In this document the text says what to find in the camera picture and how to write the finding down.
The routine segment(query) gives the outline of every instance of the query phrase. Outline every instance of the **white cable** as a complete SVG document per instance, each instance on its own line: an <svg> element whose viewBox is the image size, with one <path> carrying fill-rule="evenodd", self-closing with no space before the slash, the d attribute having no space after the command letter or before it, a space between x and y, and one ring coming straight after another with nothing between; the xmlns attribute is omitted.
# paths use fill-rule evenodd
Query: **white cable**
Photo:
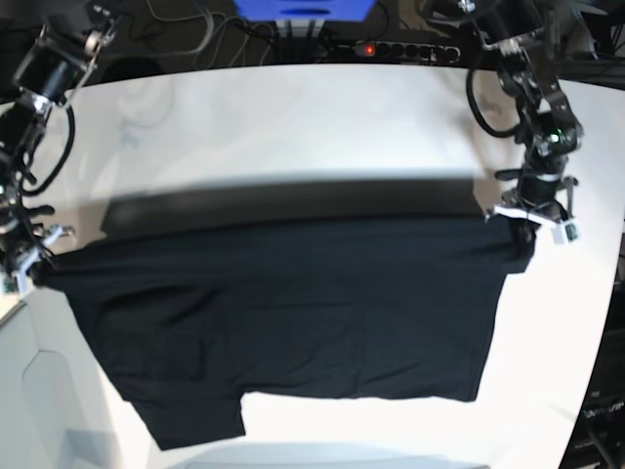
<svg viewBox="0 0 625 469"><path fill-rule="evenodd" d="M579 10L574 10L573 14L575 15L575 17L577 18L577 20L581 24L582 29L584 30L584 34L586 34L586 39L588 41L588 47L590 49L590 52L593 54L593 58L595 58L595 60L598 61L599 60L599 56L597 55L597 49L595 49L595 40L593 39L593 33L590 31L590 28L588 27L588 24L584 20L584 17L582 17L582 14L580 13Z"/></svg>
<svg viewBox="0 0 625 469"><path fill-rule="evenodd" d="M213 16L219 16L220 14L213 15L211 11L208 9L206 5L202 3L201 0L191 0L197 9L202 12L202 17L206 20L206 30L204 32L204 36L202 40L197 45L197 47L189 50L189 51L173 51L173 52L154 52L148 54L141 54L142 57L148 58L163 58L163 57L186 57L186 56L196 56L200 52L202 52L206 47L210 44L213 39L213 35L215 34L215 19Z"/></svg>
<svg viewBox="0 0 625 469"><path fill-rule="evenodd" d="M268 27L271 31L271 33L273 33L273 27L268 23L268 22L259 22L258 24L255 24L254 26L252 26L252 29L254 31L256 31L257 28L261 28L261 27ZM245 66L245 51L247 50L247 46L250 42L251 36L247 36L245 38L245 40L243 41L243 44L241 45L240 49L236 52L236 54L234 54L234 57L232 58L232 60L230 61L228 68L232 68L234 66L234 64L236 63L236 60L239 58L239 56L242 54L243 55L243 66Z"/></svg>
<svg viewBox="0 0 625 469"><path fill-rule="evenodd" d="M217 26L215 28L214 31L214 36L216 36L218 33L221 32L219 39L217 40L217 45L215 46L215 52L213 53L213 58L211 59L211 62L206 65L206 66L202 66L199 67L197 65L197 59L199 57L199 53L195 56L195 59L193 60L193 66L195 67L196 70L207 70L213 67L213 65L215 65L215 62L217 61L217 57L219 56L219 50L222 47L222 44L224 43L224 39L226 38L226 33L228 32L228 29L226 28L226 26L232 22L232 21L241 21L243 23L244 26L247 26L247 20L245 18L239 17L239 16L231 16L231 17L227 17L225 18L222 23ZM240 55L241 51L239 49L239 52L237 52L237 55L235 56L235 59L238 58L238 56Z"/></svg>
<svg viewBox="0 0 625 469"><path fill-rule="evenodd" d="M183 21L199 20L200 18L204 18L204 15L202 14L182 17L182 18L163 18L156 14L156 12L154 11L154 6L152 5L152 2L150 0L146 0L146 3L147 3L147 7L149 8L149 12L154 17L155 20L159 20L163 22L183 22Z"/></svg>

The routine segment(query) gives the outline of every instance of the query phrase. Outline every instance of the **black cable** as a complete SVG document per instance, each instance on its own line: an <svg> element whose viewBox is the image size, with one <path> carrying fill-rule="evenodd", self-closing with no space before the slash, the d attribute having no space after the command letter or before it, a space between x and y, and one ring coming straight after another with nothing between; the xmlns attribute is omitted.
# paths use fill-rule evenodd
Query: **black cable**
<svg viewBox="0 0 625 469"><path fill-rule="evenodd" d="M478 122L479 127L481 127L482 130L491 137L494 137L496 139L507 139L509 137L514 137L519 130L520 124L508 130L493 129L490 124L486 122L486 119L479 109L478 100L476 100L476 91L474 90L474 78L476 76L478 65L481 62L480 59L481 57L475 62L474 65L472 65L471 68L469 68L469 72L467 73L467 98L469 100L469 107L471 108L471 112Z"/></svg>
<svg viewBox="0 0 625 469"><path fill-rule="evenodd" d="M490 3L488 3L485 7L477 8L474 12L457 18L434 18L432 16L427 16L425 14L425 10L428 9L428 7L430 7L430 10L432 9L431 5L433 0L429 0L426 3L425 8L420 8L420 0L415 0L414 9L417 12L417 15L419 15L426 22L431 22L433 24L463 25L479 20L484 15L488 15L492 10L494 10L500 1L501 0L490 0Z"/></svg>
<svg viewBox="0 0 625 469"><path fill-rule="evenodd" d="M382 13L384 14L384 27L382 28L382 31L380 31L378 34L376 34L373 37L369 37L367 39L367 42L369 41L377 41L378 39L383 38L387 32L389 32L389 28L391 27L391 14L389 13L389 9L382 3L382 2L376 2L375 4L376 7L379 7L382 10Z"/></svg>
<svg viewBox="0 0 625 469"><path fill-rule="evenodd" d="M20 217L20 221L23 224L23 227L26 231L26 234L32 241L32 244L37 248L39 254L43 259L45 259L51 266L55 267L55 263L53 261L54 253L48 249L41 239L37 237L35 234L34 228L32 226L32 222L30 221L30 216L28 211L23 205L23 196L24 196L24 188L23 185L26 182L26 175L30 172L30 167L32 166L33 158L31 155L28 156L28 161L24 165L24 169L21 173L21 178L18 181L18 197L17 197L17 211L18 216Z"/></svg>
<svg viewBox="0 0 625 469"><path fill-rule="evenodd" d="M267 42L271 46L272 49L274 50L276 49L275 43L272 40L270 40L266 35L261 34L258 31L255 31L251 27L248 27L244 24L237 24L235 22L232 23L232 26L239 29L241 32L247 34L251 38L261 39L262 41Z"/></svg>
<svg viewBox="0 0 625 469"><path fill-rule="evenodd" d="M50 176L48 176L48 178L41 184L41 186L31 191L28 191L26 189L22 191L23 195L26 197L35 197L45 192L48 187L50 187L50 185L54 183L55 179L57 179L57 176L59 176L59 173L61 173L61 171L63 170L63 167L67 162L69 155L71 154L71 149L73 148L74 139L76 137L76 117L71 106L67 107L65 109L65 112L67 113L67 124L69 126L69 133L67 135L67 142L65 143L65 148L62 151L61 158L59 159L59 162L57 163L55 168L50 173Z"/></svg>

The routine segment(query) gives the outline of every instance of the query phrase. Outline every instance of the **white table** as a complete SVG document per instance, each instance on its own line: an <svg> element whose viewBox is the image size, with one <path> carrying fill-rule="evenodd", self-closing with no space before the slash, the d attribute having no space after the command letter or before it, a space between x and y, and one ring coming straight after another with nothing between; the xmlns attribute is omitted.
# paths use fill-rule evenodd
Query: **white table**
<svg viewBox="0 0 625 469"><path fill-rule="evenodd" d="M81 233L81 243L97 236L112 197L190 186L475 177L479 200L492 203L499 190L488 175L517 166L522 149L481 132L466 102L464 77L462 70L414 66L277 66L92 87L75 103L74 153L42 200L57 206L60 218ZM499 99L494 77L479 82L490 90L487 103L482 100L490 118L502 127L513 123L512 102ZM64 300L38 292L25 314L36 347L66 360L84 412L82 423L74 418L73 425L106 432L114 441L106 447L114 452L109 464L133 469L186 467L192 460L274 464L397 455L455 461L443 467L557 468L602 336L625 213L625 94L573 83L563 88L586 130L583 148L567 168L581 182L575 213L583 237L557 248L544 231L527 273L508 278L475 403L255 394L243 402L245 439L162 453L97 368ZM39 174L56 162L63 121L61 115L51 124L34 167ZM7 393L0 397L20 402ZM67 399L61 394L58 399ZM27 416L24 410L15 420ZM44 423L26 425L41 439L33 425ZM18 445L21 437L15 428L5 435L8 442L0 439L0 454L15 453L11 439ZM316 446L277 446L288 442ZM53 450L46 445L43 453Z"/></svg>

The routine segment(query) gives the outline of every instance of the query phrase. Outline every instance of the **black garment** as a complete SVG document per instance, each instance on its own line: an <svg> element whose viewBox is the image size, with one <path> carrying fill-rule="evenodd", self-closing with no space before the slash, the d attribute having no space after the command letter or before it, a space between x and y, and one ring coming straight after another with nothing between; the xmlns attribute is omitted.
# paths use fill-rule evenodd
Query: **black garment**
<svg viewBox="0 0 625 469"><path fill-rule="evenodd" d="M96 244L40 283L166 449L243 435L254 391L473 401L532 250L505 219L308 221Z"/></svg>

